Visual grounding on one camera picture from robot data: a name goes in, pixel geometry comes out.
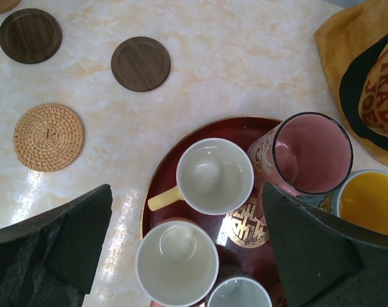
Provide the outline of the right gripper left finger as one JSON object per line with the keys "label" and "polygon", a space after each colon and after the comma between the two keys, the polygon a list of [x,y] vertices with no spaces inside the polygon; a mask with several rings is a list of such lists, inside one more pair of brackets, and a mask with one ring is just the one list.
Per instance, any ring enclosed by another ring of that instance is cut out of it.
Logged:
{"label": "right gripper left finger", "polygon": [[0,229],[0,306],[82,306],[113,197],[108,184]]}

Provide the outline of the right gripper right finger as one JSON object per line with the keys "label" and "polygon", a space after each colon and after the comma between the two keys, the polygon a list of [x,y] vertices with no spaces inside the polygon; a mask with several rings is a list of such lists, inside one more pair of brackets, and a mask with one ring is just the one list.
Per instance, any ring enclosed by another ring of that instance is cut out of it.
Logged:
{"label": "right gripper right finger", "polygon": [[388,236],[267,183],[262,202],[290,306],[388,306]]}

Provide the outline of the tall pink ghost mug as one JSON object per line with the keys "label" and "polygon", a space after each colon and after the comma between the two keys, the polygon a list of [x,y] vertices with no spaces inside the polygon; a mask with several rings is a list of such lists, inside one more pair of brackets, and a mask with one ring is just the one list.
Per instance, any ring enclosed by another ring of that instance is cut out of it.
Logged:
{"label": "tall pink ghost mug", "polygon": [[247,154],[254,188],[273,184],[292,195],[316,196],[334,191],[353,166],[352,143],[333,118],[302,112],[256,139]]}

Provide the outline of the dark walnut coaster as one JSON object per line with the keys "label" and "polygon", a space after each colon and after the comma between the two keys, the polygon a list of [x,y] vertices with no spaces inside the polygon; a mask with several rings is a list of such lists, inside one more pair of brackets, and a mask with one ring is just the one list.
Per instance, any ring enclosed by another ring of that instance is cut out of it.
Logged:
{"label": "dark walnut coaster", "polygon": [[123,41],[111,57],[111,71],[117,82],[135,92],[151,91],[169,76],[171,58],[159,41],[136,36]]}
{"label": "dark walnut coaster", "polygon": [[62,31],[58,21],[37,8],[10,14],[0,26],[0,46],[12,60],[35,64],[51,58],[60,48]]}

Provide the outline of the light wood coaster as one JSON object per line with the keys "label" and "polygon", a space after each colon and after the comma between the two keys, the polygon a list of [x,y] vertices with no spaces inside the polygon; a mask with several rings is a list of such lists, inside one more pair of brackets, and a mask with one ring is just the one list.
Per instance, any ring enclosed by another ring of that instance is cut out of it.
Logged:
{"label": "light wood coaster", "polygon": [[15,8],[20,0],[0,0],[0,14],[6,13]]}

